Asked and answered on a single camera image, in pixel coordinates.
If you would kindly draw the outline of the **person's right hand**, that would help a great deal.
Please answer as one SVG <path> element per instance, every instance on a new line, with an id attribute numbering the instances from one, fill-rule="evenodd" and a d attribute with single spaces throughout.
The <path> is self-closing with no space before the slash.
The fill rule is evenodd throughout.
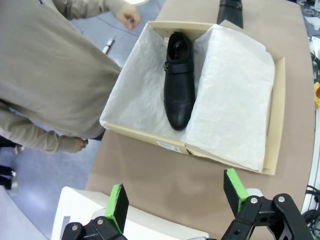
<path id="1" fill-rule="evenodd" d="M 87 139 L 78 138 L 78 137 L 75 137 L 74 139 L 75 139 L 75 147 L 73 150 L 74 153 L 80 152 L 89 143 L 89 141 Z"/>

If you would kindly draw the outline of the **person's left hand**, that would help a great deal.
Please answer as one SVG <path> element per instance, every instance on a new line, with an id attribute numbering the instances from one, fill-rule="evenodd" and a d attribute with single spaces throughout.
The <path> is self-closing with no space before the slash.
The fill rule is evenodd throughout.
<path id="1" fill-rule="evenodd" d="M 115 17 L 130 31 L 135 29 L 141 22 L 140 13 L 137 7 L 132 4 L 122 7 Z"/>

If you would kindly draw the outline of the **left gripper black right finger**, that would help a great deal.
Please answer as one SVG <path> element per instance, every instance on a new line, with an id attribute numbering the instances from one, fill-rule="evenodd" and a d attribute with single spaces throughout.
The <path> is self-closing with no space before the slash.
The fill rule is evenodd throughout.
<path id="1" fill-rule="evenodd" d="M 290 195 L 249 195 L 234 168 L 224 170 L 223 190 L 234 215 L 223 240 L 249 240 L 256 227 L 267 227 L 275 240 L 313 239 Z"/>

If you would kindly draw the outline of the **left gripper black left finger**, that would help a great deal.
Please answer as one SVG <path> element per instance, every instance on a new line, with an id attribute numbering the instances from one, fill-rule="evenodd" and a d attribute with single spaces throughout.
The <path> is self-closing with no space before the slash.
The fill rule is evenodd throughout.
<path id="1" fill-rule="evenodd" d="M 62 234 L 63 240 L 125 240 L 124 228 L 129 200 L 124 185 L 113 186 L 104 215 L 97 216 L 86 225 L 71 222 Z"/>

